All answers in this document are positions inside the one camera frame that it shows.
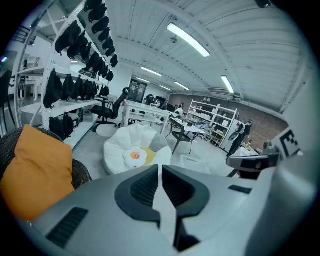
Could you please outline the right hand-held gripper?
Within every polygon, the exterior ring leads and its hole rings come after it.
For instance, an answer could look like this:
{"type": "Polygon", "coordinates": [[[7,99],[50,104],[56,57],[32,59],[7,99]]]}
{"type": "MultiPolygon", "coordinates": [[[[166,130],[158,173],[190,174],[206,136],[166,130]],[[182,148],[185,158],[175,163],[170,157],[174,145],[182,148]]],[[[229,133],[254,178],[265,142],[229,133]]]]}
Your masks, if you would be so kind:
{"type": "Polygon", "coordinates": [[[264,143],[264,155],[230,156],[226,159],[226,164],[240,171],[261,172],[276,167],[279,159],[285,160],[295,156],[300,150],[293,130],[287,127],[272,140],[264,143]]]}

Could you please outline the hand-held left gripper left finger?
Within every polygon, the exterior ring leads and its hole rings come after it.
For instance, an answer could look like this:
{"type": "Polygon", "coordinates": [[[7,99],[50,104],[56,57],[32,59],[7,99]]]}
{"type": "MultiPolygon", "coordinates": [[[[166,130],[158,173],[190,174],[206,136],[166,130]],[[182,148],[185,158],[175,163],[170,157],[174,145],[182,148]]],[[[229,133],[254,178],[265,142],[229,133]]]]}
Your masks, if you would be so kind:
{"type": "Polygon", "coordinates": [[[159,223],[160,213],[153,209],[158,186],[158,166],[152,165],[119,184],[114,199],[119,208],[132,219],[159,223]]]}

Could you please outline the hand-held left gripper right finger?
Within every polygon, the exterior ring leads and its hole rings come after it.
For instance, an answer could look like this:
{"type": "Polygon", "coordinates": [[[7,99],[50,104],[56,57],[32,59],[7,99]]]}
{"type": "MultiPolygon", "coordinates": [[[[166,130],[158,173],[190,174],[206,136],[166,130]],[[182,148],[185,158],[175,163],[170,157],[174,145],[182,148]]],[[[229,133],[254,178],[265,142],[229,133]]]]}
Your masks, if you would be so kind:
{"type": "Polygon", "coordinates": [[[199,215],[210,200],[210,191],[203,183],[169,165],[162,166],[162,186],[178,218],[199,215]]]}

